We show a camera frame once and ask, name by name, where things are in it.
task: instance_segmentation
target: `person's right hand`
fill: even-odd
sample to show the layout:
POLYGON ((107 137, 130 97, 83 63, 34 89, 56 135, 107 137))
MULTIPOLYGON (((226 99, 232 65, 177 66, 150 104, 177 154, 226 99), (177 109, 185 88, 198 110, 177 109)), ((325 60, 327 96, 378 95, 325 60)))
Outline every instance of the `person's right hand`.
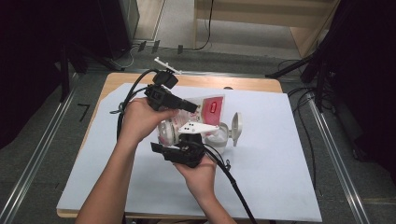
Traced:
POLYGON ((175 166, 186 179, 187 187, 197 201, 215 196, 216 163, 209 157, 204 156, 195 168, 178 163, 175 166))

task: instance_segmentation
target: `hand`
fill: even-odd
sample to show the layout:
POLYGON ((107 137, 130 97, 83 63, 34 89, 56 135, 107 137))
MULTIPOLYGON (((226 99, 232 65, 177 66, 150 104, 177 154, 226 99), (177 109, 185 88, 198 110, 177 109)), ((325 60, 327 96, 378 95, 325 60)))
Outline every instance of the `hand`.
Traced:
POLYGON ((147 98, 135 98, 125 109, 119 142, 129 143, 130 147, 147 137, 163 120, 170 119, 178 113, 176 109, 155 111, 147 98))
POLYGON ((197 201, 215 197, 216 163, 209 157, 204 156, 195 168, 178 163, 175 166, 186 179, 187 187, 197 201))

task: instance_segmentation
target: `white board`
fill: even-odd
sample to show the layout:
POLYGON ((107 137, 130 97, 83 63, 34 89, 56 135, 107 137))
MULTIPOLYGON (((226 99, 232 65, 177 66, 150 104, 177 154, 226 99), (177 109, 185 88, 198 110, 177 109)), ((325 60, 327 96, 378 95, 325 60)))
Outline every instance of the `white board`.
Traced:
MULTIPOLYGON (((146 85, 138 85, 136 90, 146 85)), ((100 102, 84 147, 78 154, 58 209, 79 210, 102 173, 116 144, 117 110, 132 87, 123 84, 100 102)), ((235 112, 243 118, 237 147, 230 139, 223 153, 231 174, 257 219, 321 221, 287 94, 175 86, 181 98, 225 94, 221 121, 231 127, 235 112)), ((154 131, 138 146, 128 191, 127 213, 203 216, 185 180, 163 155, 151 151, 154 131)), ((216 194, 232 217, 247 218, 225 174, 217 169, 216 194)))

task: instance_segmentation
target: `table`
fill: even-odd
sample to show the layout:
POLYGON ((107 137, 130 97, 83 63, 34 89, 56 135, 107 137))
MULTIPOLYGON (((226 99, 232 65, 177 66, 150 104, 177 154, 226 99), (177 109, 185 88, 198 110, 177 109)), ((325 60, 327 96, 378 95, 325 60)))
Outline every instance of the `table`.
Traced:
MULTIPOLYGON (((305 57, 316 45, 340 0, 215 0, 212 20, 237 21, 288 26, 297 49, 305 57)), ((211 1, 195 0, 194 34, 196 43, 197 19, 209 19, 211 1)))

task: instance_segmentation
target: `red label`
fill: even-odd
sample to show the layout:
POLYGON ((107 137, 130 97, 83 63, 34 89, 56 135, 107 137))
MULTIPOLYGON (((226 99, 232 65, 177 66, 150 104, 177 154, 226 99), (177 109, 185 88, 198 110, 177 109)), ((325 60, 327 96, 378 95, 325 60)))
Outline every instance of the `red label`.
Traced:
POLYGON ((218 104, 216 102, 213 102, 212 106, 210 106, 210 113, 215 113, 217 106, 218 106, 218 104))

